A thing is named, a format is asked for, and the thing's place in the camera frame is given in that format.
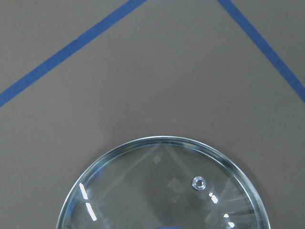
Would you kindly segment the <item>glass pot lid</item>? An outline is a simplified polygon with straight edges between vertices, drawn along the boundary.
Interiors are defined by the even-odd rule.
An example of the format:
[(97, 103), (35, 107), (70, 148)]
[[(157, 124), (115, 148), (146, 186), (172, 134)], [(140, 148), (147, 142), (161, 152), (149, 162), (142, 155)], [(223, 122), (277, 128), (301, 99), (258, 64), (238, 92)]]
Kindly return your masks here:
[(244, 172), (183, 137), (125, 143), (91, 164), (69, 191), (59, 229), (268, 229)]

